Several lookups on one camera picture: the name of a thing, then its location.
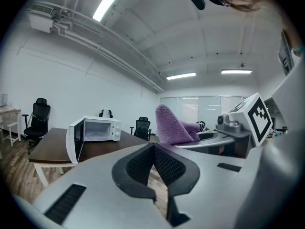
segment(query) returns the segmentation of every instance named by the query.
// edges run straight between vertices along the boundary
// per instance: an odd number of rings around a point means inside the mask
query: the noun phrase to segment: dark wood desk
[[[70,161],[67,153],[66,133],[67,129],[52,128],[29,156],[29,161],[34,163],[37,174],[45,187],[49,185],[49,182],[46,179],[42,168],[58,167],[61,174],[63,174],[63,167],[75,166],[75,164]],[[85,143],[81,151],[79,162],[145,143],[148,142],[121,131],[120,141]]]

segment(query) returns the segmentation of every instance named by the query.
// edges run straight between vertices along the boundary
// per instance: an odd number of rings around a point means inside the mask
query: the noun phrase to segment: white table leg
[[[58,169],[61,174],[64,174],[62,167],[58,167]]]
[[[19,142],[21,142],[21,135],[20,135],[20,133],[21,133],[21,111],[20,112],[18,112],[18,114],[17,114],[17,131],[18,131],[18,140],[19,140]]]
[[[47,180],[46,173],[44,172],[44,170],[42,169],[42,167],[39,163],[34,163],[34,166],[35,166],[36,172],[40,178],[40,181],[42,182],[44,187],[47,187],[49,185],[49,182]]]

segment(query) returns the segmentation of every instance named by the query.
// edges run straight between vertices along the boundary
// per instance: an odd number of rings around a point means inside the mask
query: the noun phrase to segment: wooden table
[[[37,174],[43,185],[47,187],[49,182],[42,168],[57,167],[63,174],[63,167],[73,167],[66,149],[67,129],[52,128],[38,143],[29,156],[29,161],[34,163]],[[106,141],[84,143],[79,162],[87,159],[118,151],[127,147],[148,143],[127,132],[121,131],[120,141]]]
[[[21,141],[21,128],[20,128],[20,121],[21,121],[21,110],[20,109],[10,109],[6,107],[0,107],[0,116],[10,115],[10,114],[17,114],[17,132],[18,132],[18,141]]]

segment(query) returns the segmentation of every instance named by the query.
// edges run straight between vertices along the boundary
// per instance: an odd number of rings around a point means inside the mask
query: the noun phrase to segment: glass wall
[[[217,117],[227,114],[244,98],[241,96],[195,96],[161,98],[160,104],[168,106],[181,121],[204,121],[206,127],[215,129]]]

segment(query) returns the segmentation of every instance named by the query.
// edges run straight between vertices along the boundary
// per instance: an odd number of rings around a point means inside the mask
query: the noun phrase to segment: wooden floor
[[[158,137],[151,136],[151,142],[158,142]],[[3,157],[3,160],[0,161],[0,171],[8,189],[13,194],[17,194],[32,203],[44,189],[44,186],[37,176],[33,163],[28,161],[27,148],[28,141],[25,140],[15,142],[13,147],[8,139],[4,140],[4,144],[0,140],[0,151]],[[68,172],[70,169],[71,167],[63,168],[64,172]],[[50,183],[61,176],[59,169],[56,168],[46,168],[45,171]],[[167,187],[162,182],[155,167],[151,169],[148,187],[155,190],[157,195],[155,205],[165,217],[167,210]]]

